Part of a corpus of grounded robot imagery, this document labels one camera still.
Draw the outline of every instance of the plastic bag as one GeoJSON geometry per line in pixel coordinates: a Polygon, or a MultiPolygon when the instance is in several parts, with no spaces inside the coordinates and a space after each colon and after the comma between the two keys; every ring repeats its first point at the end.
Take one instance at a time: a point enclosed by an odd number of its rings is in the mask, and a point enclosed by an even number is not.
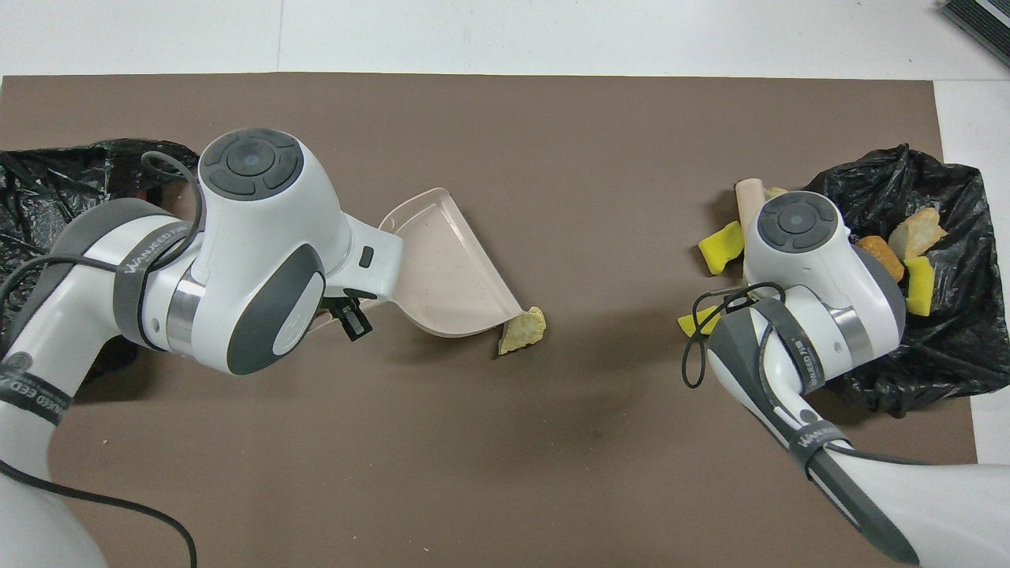
{"type": "MultiPolygon", "coordinates": [[[[164,176],[146,171],[140,156],[158,150],[196,166],[188,148],[169,141],[114,139],[85,147],[0,152],[0,280],[23,262],[44,255],[71,220],[84,211],[119,197],[160,203],[164,176]]],[[[15,290],[3,310],[3,326],[31,293],[37,273],[15,290]]],[[[106,345],[89,376],[121,367],[136,355],[136,346],[118,338],[106,345]]]]}
{"type": "MultiPolygon", "coordinates": [[[[908,215],[935,207],[947,231],[925,256],[936,271],[932,311],[908,314],[896,351],[828,382],[843,400],[900,417],[930,402],[1010,383],[1010,340],[982,175],[900,146],[819,174],[805,187],[841,210],[852,241],[887,239],[908,215]]],[[[902,282],[907,293],[907,282],[902,282]]]]}

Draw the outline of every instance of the black object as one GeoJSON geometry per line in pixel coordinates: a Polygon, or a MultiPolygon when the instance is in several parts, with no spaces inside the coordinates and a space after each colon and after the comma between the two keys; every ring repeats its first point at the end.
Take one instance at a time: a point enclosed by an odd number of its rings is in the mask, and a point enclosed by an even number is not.
{"type": "Polygon", "coordinates": [[[200,163],[200,175],[222,197],[255,201],[290,187],[303,165],[295,138],[277,130],[244,128],[210,144],[200,163]]]}
{"type": "Polygon", "coordinates": [[[819,174],[807,187],[838,205],[852,240],[885,239],[935,207],[947,235],[925,256],[936,271],[929,316],[909,314],[894,352],[827,383],[843,400],[896,417],[949,396],[1010,383],[996,242],[982,175],[902,145],[819,174]]]}
{"type": "Polygon", "coordinates": [[[308,333],[311,320],[289,321],[288,318],[316,275],[320,282],[325,282],[322,261],[311,245],[304,243],[288,255],[238,316],[228,340],[229,371],[235,375],[255,373],[297,347],[308,333]],[[288,335],[291,332],[301,335],[295,338],[288,335]],[[283,353],[274,351],[278,341],[287,346],[283,353]]]}
{"type": "Polygon", "coordinates": [[[1010,1],[949,0],[940,12],[1005,65],[1010,65],[1010,1]]]}
{"type": "Polygon", "coordinates": [[[787,254],[820,247],[837,227],[831,204],[805,193],[787,193],[762,207],[758,215],[758,233],[770,247],[787,254]]]}
{"type": "Polygon", "coordinates": [[[323,298],[319,307],[327,310],[340,320],[347,339],[357,342],[372,330],[372,323],[361,308],[361,300],[355,297],[323,298]]]}
{"type": "MultiPolygon", "coordinates": [[[[684,353],[681,355],[681,379],[684,381],[684,384],[687,385],[688,388],[698,388],[701,386],[702,381],[705,380],[705,370],[708,358],[705,355],[706,340],[705,340],[705,335],[702,334],[702,328],[704,328],[705,325],[708,325],[708,323],[712,321],[712,319],[715,318],[716,315],[719,315],[719,313],[721,312],[725,312],[726,315],[728,316],[730,313],[743,309],[744,307],[749,307],[753,305],[755,302],[753,298],[749,296],[749,294],[750,292],[753,292],[754,290],[759,290],[762,288],[771,288],[775,290],[779,294],[779,301],[782,302],[786,301],[785,288],[783,288],[779,284],[776,284],[775,282],[759,282],[756,284],[751,284],[743,288],[734,288],[731,290],[717,290],[715,292],[705,292],[704,294],[698,296],[698,299],[695,300],[694,304],[691,306],[691,318],[694,320],[695,332],[694,334],[691,334],[691,337],[688,338],[688,343],[687,345],[684,346],[684,353]],[[698,306],[700,306],[701,303],[706,299],[719,296],[722,294],[725,294],[724,296],[722,296],[722,303],[715,306],[715,309],[712,310],[711,313],[709,313],[708,315],[705,316],[704,319],[699,321],[698,306]],[[688,377],[688,359],[691,357],[691,349],[694,346],[698,346],[698,353],[699,355],[701,355],[700,359],[701,369],[698,370],[698,378],[691,380],[691,378],[688,377]]],[[[729,351],[725,354],[725,356],[736,357],[737,359],[741,358],[745,359],[744,356],[741,356],[739,354],[731,355],[732,353],[733,352],[729,351]]]]}
{"type": "MultiPolygon", "coordinates": [[[[184,146],[122,138],[89,146],[0,152],[0,279],[32,258],[48,253],[64,227],[84,211],[119,197],[161,202],[162,186],[172,178],[144,169],[140,156],[161,151],[187,168],[198,157],[184,146]]],[[[25,279],[3,311],[3,325],[24,304],[37,276],[25,279]]],[[[89,372],[121,367],[136,356],[136,346],[121,340],[106,344],[89,372]]]]}
{"type": "Polygon", "coordinates": [[[368,245],[362,249],[362,260],[358,261],[358,266],[362,268],[368,268],[372,266],[372,257],[376,254],[376,250],[368,245]]]}
{"type": "Polygon", "coordinates": [[[372,292],[366,292],[365,290],[359,290],[357,288],[344,288],[343,293],[347,294],[347,297],[355,298],[359,300],[375,300],[379,296],[373,294],[372,292]]]}
{"type": "Polygon", "coordinates": [[[71,395],[41,377],[7,363],[0,364],[0,401],[60,425],[73,400],[71,395]]]}

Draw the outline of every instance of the yellow sponge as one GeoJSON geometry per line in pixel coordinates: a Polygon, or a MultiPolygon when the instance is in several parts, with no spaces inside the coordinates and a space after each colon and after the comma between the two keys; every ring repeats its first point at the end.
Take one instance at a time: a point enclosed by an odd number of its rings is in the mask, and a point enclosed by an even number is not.
{"type": "MultiPolygon", "coordinates": [[[[713,311],[715,311],[715,308],[717,308],[717,307],[719,307],[719,306],[713,305],[713,306],[706,307],[705,309],[700,310],[698,312],[698,322],[704,321],[705,318],[708,317],[708,315],[710,313],[712,313],[713,311]]],[[[719,316],[716,315],[715,317],[712,318],[711,321],[709,321],[708,323],[705,323],[704,325],[701,326],[701,333],[702,333],[702,335],[711,336],[712,335],[712,329],[715,328],[715,324],[718,323],[718,322],[719,322],[719,316]]],[[[687,336],[689,338],[691,336],[693,336],[694,333],[695,333],[695,329],[698,328],[698,327],[695,327],[694,317],[692,317],[690,313],[687,314],[687,315],[682,315],[682,316],[678,317],[677,318],[677,323],[680,324],[681,329],[684,329],[684,333],[687,334],[687,336]]]]}
{"type": "Polygon", "coordinates": [[[705,257],[708,271],[713,275],[722,274],[726,263],[743,253],[743,228],[740,221],[733,221],[718,232],[706,236],[698,244],[705,257]]]}
{"type": "Polygon", "coordinates": [[[926,257],[905,259],[908,267],[908,304],[909,313],[929,315],[933,303],[933,280],[936,275],[926,257]]]}

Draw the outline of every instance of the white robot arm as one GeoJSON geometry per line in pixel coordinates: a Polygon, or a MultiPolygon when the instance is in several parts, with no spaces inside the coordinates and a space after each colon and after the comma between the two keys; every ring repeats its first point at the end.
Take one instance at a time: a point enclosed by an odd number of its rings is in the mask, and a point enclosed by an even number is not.
{"type": "Polygon", "coordinates": [[[1010,466],[929,466],[857,452],[802,395],[896,349],[900,290],[852,248],[827,198],[791,192],[747,227],[744,275],[785,288],[724,316],[707,344],[719,382],[808,479],[890,558],[932,568],[1010,565],[1010,466]]]}
{"type": "MultiPolygon", "coordinates": [[[[362,298],[389,299],[403,242],[340,210],[319,162],[284,132],[214,140],[199,165],[205,230],[149,203],[114,200],[75,219],[4,335],[0,461],[48,479],[49,439],[99,350],[122,335],[234,375],[290,353],[317,308],[351,341],[362,298]]],[[[63,501],[0,476],[0,566],[100,567],[63,501]]]]}

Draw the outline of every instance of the white tile floor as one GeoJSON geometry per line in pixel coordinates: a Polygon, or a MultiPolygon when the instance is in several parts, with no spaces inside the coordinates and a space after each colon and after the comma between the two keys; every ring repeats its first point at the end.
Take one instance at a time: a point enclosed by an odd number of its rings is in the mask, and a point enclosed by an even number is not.
{"type": "MultiPolygon", "coordinates": [[[[932,0],[0,2],[0,76],[273,71],[934,80],[1010,259],[1010,69],[932,0]]],[[[972,405],[979,460],[1010,463],[1010,389],[972,405]]]]}

